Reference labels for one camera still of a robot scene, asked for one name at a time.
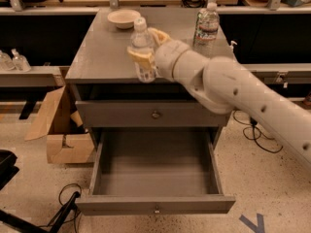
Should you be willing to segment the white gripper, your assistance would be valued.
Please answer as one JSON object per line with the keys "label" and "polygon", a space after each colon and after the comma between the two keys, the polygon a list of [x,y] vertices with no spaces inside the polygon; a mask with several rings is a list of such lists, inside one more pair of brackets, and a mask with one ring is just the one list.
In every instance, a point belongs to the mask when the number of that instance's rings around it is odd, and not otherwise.
{"label": "white gripper", "polygon": [[179,57],[190,50],[190,46],[179,40],[171,40],[171,37],[156,28],[149,27],[155,44],[159,47],[156,52],[152,48],[136,50],[133,47],[127,48],[129,57],[139,66],[146,70],[157,68],[158,74],[170,82],[174,81],[174,67]]}

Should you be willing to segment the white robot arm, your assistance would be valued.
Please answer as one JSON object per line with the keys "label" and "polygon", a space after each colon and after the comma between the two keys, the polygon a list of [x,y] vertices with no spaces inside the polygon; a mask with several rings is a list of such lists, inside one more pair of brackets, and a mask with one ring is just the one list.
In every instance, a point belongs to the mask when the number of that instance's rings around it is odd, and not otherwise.
{"label": "white robot arm", "polygon": [[208,58],[182,41],[151,28],[155,50],[127,49],[144,68],[181,84],[209,111],[224,115],[237,108],[263,126],[308,170],[311,169],[311,114],[270,89],[233,58]]}

